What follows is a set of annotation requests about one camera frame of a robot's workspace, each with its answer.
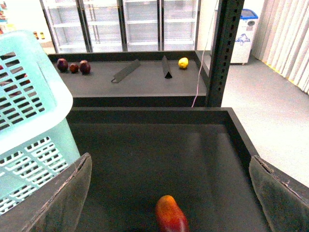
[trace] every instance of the lemon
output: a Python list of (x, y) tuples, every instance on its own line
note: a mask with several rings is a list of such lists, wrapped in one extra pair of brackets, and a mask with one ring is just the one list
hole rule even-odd
[(181, 69), (186, 69), (189, 65), (189, 60), (188, 58), (186, 57), (183, 57), (181, 58), (179, 61), (178, 61), (178, 65), (179, 65), (179, 68)]

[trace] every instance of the glass door refrigerator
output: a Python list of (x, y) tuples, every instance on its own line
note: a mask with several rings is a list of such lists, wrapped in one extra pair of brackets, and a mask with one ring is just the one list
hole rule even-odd
[(128, 51), (160, 50), (160, 0), (122, 0)]
[(200, 0), (162, 0), (162, 50), (195, 50)]
[(81, 4), (84, 5), (92, 51), (125, 51), (117, 0), (84, 0)]
[(80, 7), (75, 0), (40, 0), (57, 53), (83, 53), (90, 50), (81, 24)]

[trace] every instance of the black divider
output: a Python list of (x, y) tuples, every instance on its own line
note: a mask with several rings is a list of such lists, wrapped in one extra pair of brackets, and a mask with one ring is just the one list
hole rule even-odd
[(169, 68), (169, 61), (168, 59), (166, 58), (166, 56), (163, 56), (162, 58), (162, 67), (163, 67), (163, 75), (164, 75), (164, 78), (166, 79), (171, 79), (173, 76), (172, 76), (172, 73), (170, 71), (170, 68)]
[(135, 61), (130, 63), (128, 66), (126, 66), (124, 69), (116, 73), (114, 75), (114, 79), (112, 80), (112, 82), (113, 83), (121, 82), (126, 76), (128, 76), (130, 73), (136, 70), (139, 66), (140, 66), (140, 61), (136, 59)]

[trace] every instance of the white curtain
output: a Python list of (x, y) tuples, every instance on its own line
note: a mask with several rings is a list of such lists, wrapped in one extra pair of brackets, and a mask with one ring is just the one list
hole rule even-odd
[(309, 93), (309, 0), (265, 0), (252, 53)]

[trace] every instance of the plastic basket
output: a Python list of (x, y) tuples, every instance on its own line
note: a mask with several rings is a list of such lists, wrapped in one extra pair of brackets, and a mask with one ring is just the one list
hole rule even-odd
[(0, 154), (61, 122), (73, 98), (32, 32), (0, 36)]
[(64, 119), (55, 127), (0, 156), (0, 215), (79, 158)]
[(80, 157), (72, 101), (32, 32), (0, 35), (0, 215)]

